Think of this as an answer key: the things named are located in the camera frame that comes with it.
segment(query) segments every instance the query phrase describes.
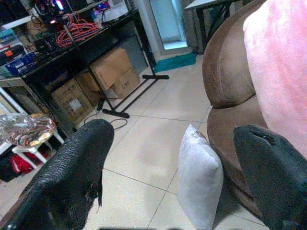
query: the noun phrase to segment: cardboard box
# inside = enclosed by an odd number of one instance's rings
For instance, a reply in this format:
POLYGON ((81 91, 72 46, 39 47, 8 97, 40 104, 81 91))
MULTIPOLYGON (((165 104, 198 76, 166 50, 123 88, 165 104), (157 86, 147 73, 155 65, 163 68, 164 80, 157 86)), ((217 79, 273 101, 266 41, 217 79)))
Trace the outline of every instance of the cardboard box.
POLYGON ((92 79, 92 76, 89 73, 83 72, 79 73, 75 76, 75 79, 77 80, 79 86, 87 96, 88 100, 92 104, 92 106, 96 106, 99 101, 103 98, 103 95, 100 93, 99 88, 93 90, 93 86, 91 85, 91 81, 89 79, 92 79))
MULTIPOLYGON (((103 89, 109 89, 127 70, 131 62, 123 48, 116 48, 95 61, 91 68, 103 89)), ((95 81, 87 73, 88 84, 93 91, 98 91, 95 81)))
POLYGON ((75 125, 93 110, 90 101, 75 79, 71 79, 51 95, 75 125))
POLYGON ((134 67, 131 67, 111 86, 111 89, 119 99, 124 99, 139 83, 138 75, 135 73, 134 67))

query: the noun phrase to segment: white table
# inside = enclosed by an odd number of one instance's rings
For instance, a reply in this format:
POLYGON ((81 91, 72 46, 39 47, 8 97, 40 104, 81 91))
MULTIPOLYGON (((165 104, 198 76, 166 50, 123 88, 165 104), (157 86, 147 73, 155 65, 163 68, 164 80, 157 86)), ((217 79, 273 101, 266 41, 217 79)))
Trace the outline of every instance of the white table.
POLYGON ((202 40, 202 47, 203 50, 205 50, 205 47, 207 46, 209 40, 211 39, 214 31, 213 29, 216 26, 216 23, 218 20, 222 17, 224 14, 224 20, 230 16, 229 8, 231 3, 240 1, 240 0, 195 0, 190 5, 188 5, 185 10, 196 10, 198 20, 200 22, 201 27, 201 40, 202 40), (220 9, 213 20, 211 27, 208 32, 208 36, 206 35, 206 28, 205 28, 205 20, 203 15, 203 10, 220 6, 220 9))

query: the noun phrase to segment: pink blanket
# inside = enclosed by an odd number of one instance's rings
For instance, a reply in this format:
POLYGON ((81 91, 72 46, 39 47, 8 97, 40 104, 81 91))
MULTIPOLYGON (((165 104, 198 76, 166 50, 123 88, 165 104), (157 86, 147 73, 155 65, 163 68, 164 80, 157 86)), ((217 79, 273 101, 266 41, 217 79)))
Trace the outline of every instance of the pink blanket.
POLYGON ((264 119, 307 158, 307 0, 267 0, 243 30, 264 119))

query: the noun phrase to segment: stand base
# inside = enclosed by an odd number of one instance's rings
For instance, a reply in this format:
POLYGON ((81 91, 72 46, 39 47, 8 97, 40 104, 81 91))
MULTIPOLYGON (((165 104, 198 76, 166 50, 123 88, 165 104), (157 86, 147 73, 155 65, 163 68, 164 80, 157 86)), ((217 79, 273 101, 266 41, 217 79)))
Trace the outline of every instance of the stand base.
POLYGON ((123 113, 123 112, 116 112, 114 110, 103 109, 102 112, 104 114, 109 114, 109 115, 113 115, 113 116, 119 116, 119 117, 126 118, 126 119, 130 118, 129 114, 123 113))
POLYGON ((154 80, 167 80, 169 79, 168 75, 143 75, 143 79, 154 79, 154 80))

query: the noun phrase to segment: box label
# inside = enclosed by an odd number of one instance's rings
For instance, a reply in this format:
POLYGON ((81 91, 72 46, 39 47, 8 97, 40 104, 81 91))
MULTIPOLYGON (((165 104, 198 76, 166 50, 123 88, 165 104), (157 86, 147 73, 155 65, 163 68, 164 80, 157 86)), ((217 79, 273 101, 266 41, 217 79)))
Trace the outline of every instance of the box label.
POLYGON ((81 107, 81 104, 77 98, 73 99, 71 102, 69 102, 69 105, 74 111, 77 111, 81 107))

